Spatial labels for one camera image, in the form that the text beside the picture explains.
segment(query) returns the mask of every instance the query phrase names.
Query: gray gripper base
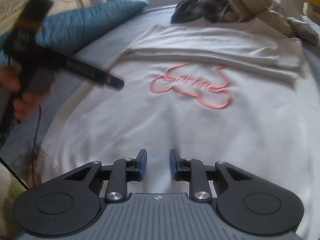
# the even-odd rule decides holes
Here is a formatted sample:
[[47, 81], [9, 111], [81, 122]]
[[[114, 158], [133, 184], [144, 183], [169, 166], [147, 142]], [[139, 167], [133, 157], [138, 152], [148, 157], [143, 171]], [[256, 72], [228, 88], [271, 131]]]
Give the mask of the gray gripper base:
[[[18, 240], [41, 237], [22, 233]], [[110, 204], [87, 229], [60, 240], [301, 240], [293, 232], [261, 237], [240, 232], [223, 222], [209, 204], [195, 203], [185, 193], [132, 194]]]

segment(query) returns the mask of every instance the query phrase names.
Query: blue cushion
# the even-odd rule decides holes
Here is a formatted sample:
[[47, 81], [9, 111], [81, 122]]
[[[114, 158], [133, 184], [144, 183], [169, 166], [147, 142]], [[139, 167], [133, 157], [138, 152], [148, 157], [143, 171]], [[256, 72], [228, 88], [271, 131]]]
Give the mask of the blue cushion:
[[[71, 56], [140, 13], [147, 5], [146, 0], [111, 0], [104, 4], [51, 15], [44, 19], [36, 42]], [[9, 32], [0, 36], [0, 49], [8, 34]], [[0, 64], [6, 62], [3, 52], [0, 51]]]

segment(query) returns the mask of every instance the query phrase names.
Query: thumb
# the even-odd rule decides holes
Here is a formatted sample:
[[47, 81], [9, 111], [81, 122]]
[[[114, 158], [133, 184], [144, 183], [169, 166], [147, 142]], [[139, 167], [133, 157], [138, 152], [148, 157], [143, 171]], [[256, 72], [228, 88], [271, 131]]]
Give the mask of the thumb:
[[0, 84], [13, 91], [18, 91], [20, 82], [17, 72], [9, 66], [0, 66]]

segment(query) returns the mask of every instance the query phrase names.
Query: triangular cutout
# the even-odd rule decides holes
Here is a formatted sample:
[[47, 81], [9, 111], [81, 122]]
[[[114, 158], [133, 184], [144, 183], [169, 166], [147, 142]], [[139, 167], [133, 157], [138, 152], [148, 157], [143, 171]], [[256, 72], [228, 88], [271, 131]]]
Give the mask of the triangular cutout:
[[231, 175], [231, 177], [234, 179], [234, 180], [237, 180], [237, 181], [240, 181], [240, 180], [250, 180], [252, 178], [250, 178], [249, 176], [237, 171], [237, 170], [234, 170], [233, 168], [226, 168], [227, 171], [229, 172], [229, 174]]
[[65, 177], [64, 179], [77, 180], [77, 181], [84, 180], [85, 176], [87, 176], [90, 169], [91, 169], [91, 167], [86, 167], [83, 170], [79, 170], [79, 171], [69, 175], [68, 177]]

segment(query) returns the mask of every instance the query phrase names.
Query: silver screw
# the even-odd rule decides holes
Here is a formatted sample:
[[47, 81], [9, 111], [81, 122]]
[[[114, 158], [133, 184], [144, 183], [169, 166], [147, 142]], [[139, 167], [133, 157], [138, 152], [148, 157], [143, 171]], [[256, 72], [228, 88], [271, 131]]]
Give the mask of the silver screw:
[[195, 193], [195, 198], [197, 199], [208, 199], [210, 197], [210, 194], [205, 191], [199, 191]]
[[113, 201], [118, 201], [118, 200], [122, 199], [122, 197], [123, 197], [123, 195], [120, 192], [110, 192], [107, 195], [107, 198], [109, 200], [113, 200]]

